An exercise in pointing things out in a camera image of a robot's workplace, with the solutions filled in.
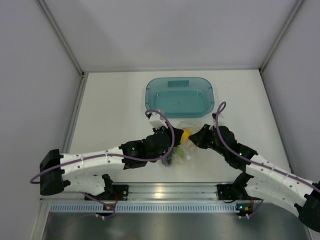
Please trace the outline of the clear dotted zip bag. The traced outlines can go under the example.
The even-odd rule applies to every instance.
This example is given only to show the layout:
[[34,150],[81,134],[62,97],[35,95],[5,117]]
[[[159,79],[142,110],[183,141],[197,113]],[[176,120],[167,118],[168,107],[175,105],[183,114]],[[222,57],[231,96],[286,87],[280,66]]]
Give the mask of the clear dotted zip bag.
[[[177,129],[190,129],[192,131],[192,134],[195,134],[202,128],[202,123],[198,120],[183,120],[180,121],[179,124],[177,125]],[[182,161],[177,161],[172,158],[172,165],[182,165],[187,162],[189,162],[196,154],[197,147],[190,141],[188,140],[185,144],[178,145],[183,148],[185,157],[184,160]]]

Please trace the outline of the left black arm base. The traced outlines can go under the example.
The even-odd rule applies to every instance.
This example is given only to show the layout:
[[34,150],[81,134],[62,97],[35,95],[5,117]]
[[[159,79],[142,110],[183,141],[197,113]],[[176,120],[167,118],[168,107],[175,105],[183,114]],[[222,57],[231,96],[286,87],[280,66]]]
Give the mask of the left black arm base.
[[129,195],[129,185],[127,184],[112,184],[104,189],[101,194],[102,200],[118,200],[126,201]]

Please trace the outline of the yellow fake food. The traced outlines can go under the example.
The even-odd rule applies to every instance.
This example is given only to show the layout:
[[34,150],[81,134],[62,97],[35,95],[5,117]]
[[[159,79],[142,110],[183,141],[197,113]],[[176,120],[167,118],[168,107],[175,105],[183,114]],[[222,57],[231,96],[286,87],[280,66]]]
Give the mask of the yellow fake food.
[[192,134],[193,134],[193,132],[189,128],[184,128],[183,129],[183,134],[182,134],[181,139],[180,139],[180,143],[181,144],[187,143],[188,140],[189,140],[189,136],[191,136]]

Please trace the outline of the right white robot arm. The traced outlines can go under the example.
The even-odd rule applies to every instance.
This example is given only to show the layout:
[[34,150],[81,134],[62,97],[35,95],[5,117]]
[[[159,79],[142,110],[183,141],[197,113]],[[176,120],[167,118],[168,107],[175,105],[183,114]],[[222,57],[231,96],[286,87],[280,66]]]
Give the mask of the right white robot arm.
[[294,214],[309,229],[320,230],[320,184],[286,171],[254,149],[239,143],[226,126],[205,124],[189,136],[200,149],[212,149],[242,173],[233,186],[235,196],[270,202]]

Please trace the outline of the dark blue fake food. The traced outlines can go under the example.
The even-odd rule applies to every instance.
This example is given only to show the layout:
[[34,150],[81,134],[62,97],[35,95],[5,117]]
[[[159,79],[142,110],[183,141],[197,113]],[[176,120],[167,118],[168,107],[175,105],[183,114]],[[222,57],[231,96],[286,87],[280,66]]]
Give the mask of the dark blue fake food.
[[161,163],[162,163],[165,167],[171,166],[172,163],[173,163],[173,155],[174,155],[174,152],[171,152],[169,155],[167,155],[166,157],[164,157],[164,158],[161,160]]

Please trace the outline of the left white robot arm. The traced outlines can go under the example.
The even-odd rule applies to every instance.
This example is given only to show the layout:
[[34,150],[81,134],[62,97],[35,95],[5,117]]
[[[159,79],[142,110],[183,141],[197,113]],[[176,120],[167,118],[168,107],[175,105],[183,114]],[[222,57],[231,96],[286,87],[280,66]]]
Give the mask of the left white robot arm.
[[51,150],[39,165],[40,195],[82,192],[109,199],[114,193],[110,173],[143,168],[148,162],[168,158],[170,147],[181,143],[184,131],[160,127],[142,140],[133,140],[109,150],[86,153],[60,153]]

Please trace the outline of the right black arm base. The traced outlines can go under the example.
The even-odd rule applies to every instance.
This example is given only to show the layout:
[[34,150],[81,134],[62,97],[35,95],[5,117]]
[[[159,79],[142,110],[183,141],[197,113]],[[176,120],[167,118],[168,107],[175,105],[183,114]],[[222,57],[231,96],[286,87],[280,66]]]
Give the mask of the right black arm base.
[[218,199],[221,201],[236,201],[240,199],[241,193],[234,184],[218,184]]

